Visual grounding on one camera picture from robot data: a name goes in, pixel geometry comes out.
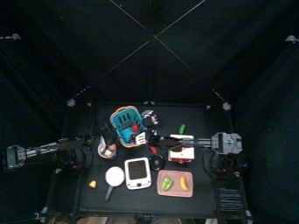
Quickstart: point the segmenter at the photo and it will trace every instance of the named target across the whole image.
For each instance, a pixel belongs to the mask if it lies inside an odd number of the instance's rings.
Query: black table
[[[110,114],[122,105],[93,104],[77,105],[69,109],[65,120],[65,137],[74,137],[78,132],[90,132],[93,124],[104,119],[108,121]],[[185,124],[184,135],[193,138],[210,138],[220,131],[232,132],[229,112],[218,105],[206,107],[198,105],[154,105],[145,106],[133,104],[141,113],[150,109],[158,116],[158,124],[154,126],[157,135],[169,136],[177,134],[180,125]],[[97,154],[96,139],[92,145],[93,164],[88,173],[75,178],[54,177],[51,191],[47,198],[49,214],[66,214],[79,216],[154,216],[177,218],[212,218],[214,217],[214,194],[210,176],[202,169],[201,155],[204,149],[194,148],[194,159],[190,163],[177,164],[166,161],[165,170],[192,173],[193,192],[190,198],[166,197],[157,194],[157,172],[150,171],[152,185],[140,190],[128,190],[125,182],[117,186],[110,194],[109,201],[104,201],[108,190],[105,172],[109,167],[118,166],[124,169],[124,161],[129,158],[148,157],[149,152],[144,146],[132,149],[122,145],[117,146],[117,154],[113,160],[105,160]],[[96,189],[90,189],[90,180],[97,181]]]

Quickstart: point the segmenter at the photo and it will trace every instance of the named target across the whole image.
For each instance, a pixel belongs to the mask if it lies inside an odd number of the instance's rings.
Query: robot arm
[[[149,134],[146,139],[149,146],[158,148],[165,147],[170,151],[181,151],[182,147],[200,146],[212,148],[218,154],[238,154],[241,152],[241,137],[234,133],[226,134],[218,132],[210,139],[198,138],[197,140],[170,136],[154,136]]]

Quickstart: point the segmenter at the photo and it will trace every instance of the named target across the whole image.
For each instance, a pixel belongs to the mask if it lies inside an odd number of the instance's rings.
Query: black curtain
[[[1,33],[14,33],[0,20]],[[0,155],[10,145],[33,147],[61,137],[66,102],[35,66],[19,42],[0,41]],[[13,172],[0,167],[0,222],[33,217],[39,212],[51,178],[50,167],[37,164]]]
[[[250,165],[246,197],[258,223],[299,220],[297,62],[299,45],[289,43],[234,103],[234,127]]]

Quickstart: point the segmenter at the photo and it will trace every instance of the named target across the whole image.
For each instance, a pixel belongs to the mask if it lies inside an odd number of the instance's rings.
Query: green pepper
[[[170,188],[172,184],[173,184],[172,179],[170,178],[164,178],[164,180],[162,180],[162,189],[166,191]]]

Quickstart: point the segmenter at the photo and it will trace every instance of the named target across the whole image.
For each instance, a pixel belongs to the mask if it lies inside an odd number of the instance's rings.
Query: teal basket
[[[140,116],[136,107],[126,106],[118,108],[116,112],[110,115],[109,121],[116,129],[116,133],[120,137],[120,143],[126,147],[132,148],[138,146],[132,139],[132,135],[134,134],[132,130],[132,125],[137,124],[138,133],[146,130],[142,125],[142,117]]]

